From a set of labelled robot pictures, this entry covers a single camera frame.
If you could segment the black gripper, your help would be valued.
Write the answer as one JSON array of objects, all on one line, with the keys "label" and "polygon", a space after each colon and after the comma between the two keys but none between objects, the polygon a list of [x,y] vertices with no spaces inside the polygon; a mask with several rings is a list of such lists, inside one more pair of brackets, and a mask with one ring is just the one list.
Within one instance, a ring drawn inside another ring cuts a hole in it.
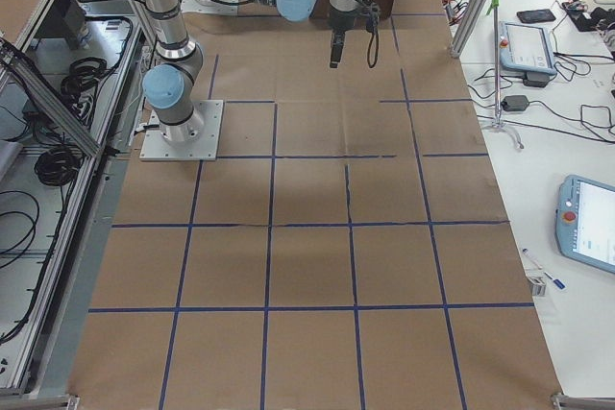
[{"label": "black gripper", "polygon": [[354,28],[358,17],[366,19],[370,43],[380,45],[379,22],[381,9],[376,0],[330,0],[328,24],[332,29],[330,68],[336,68],[342,58],[345,34]]}]

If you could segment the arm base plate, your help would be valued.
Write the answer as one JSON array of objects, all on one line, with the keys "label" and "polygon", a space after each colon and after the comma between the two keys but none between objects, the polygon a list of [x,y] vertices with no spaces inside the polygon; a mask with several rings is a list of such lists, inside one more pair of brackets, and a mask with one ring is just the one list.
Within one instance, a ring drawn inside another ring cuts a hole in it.
[{"label": "arm base plate", "polygon": [[140,151],[144,161],[192,161],[217,159],[223,100],[193,103],[191,118],[178,126],[163,124],[152,110]]}]

